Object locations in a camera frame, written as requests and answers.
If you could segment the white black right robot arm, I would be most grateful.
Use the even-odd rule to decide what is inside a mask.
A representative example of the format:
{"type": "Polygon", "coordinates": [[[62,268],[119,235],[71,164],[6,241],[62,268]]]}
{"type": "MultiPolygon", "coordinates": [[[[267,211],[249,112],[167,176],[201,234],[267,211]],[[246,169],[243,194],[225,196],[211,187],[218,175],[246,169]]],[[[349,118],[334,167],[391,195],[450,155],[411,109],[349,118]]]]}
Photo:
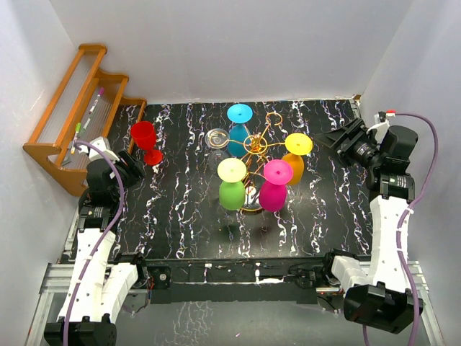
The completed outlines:
{"type": "Polygon", "coordinates": [[[406,170],[419,136],[410,128],[389,124],[380,141],[378,133],[376,127],[367,128],[356,119],[314,137],[340,162],[366,169],[372,213],[369,269],[362,269],[357,255],[333,249],[323,259],[321,277],[343,290],[346,320],[398,334],[424,310],[407,274],[408,219],[415,183],[406,170]]]}

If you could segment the yellow orange wine glass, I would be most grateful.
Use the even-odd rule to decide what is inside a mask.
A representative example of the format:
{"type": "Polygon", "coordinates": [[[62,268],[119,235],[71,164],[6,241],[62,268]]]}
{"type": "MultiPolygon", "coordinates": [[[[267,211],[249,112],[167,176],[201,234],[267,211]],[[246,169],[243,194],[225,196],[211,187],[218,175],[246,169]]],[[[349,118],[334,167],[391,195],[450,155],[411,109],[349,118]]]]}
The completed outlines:
{"type": "Polygon", "coordinates": [[[285,148],[287,153],[282,160],[287,162],[293,170],[293,176],[288,185],[298,184],[304,172],[304,159],[313,150],[312,139],[304,133],[292,133],[285,139],[285,148]]]}

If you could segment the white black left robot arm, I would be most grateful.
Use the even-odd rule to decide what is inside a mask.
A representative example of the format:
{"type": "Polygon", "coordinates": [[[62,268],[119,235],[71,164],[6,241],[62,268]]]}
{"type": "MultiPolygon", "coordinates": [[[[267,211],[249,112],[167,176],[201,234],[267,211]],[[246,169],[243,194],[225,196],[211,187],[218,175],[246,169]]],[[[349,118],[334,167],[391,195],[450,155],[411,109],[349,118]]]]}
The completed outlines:
{"type": "Polygon", "coordinates": [[[145,176],[141,162],[121,150],[112,164],[102,157],[90,161],[86,172],[71,282],[57,320],[45,326],[49,345],[114,345],[116,320],[129,290],[148,281],[149,271],[139,254],[107,266],[125,190],[145,176]]]}

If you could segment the blue wine glass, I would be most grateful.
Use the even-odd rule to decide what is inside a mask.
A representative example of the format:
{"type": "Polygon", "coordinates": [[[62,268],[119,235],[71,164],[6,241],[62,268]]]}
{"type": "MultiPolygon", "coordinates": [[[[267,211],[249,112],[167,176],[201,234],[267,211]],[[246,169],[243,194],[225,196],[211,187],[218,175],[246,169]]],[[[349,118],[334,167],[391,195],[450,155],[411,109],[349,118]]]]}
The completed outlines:
{"type": "Polygon", "coordinates": [[[238,158],[247,154],[244,147],[249,131],[246,124],[253,116],[253,110],[245,104],[232,105],[227,111],[228,119],[234,124],[229,131],[228,152],[231,156],[238,158]]]}

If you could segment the red wine glass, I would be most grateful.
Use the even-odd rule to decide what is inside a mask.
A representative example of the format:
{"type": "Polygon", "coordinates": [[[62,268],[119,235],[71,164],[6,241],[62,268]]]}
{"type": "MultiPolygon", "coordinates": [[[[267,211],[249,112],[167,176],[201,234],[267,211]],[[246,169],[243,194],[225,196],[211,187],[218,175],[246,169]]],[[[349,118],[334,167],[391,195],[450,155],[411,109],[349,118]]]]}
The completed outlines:
{"type": "Polygon", "coordinates": [[[154,125],[148,121],[140,121],[134,124],[130,129],[130,134],[136,146],[144,150],[143,160],[147,165],[160,164],[163,154],[155,149],[156,130],[154,125]]]}

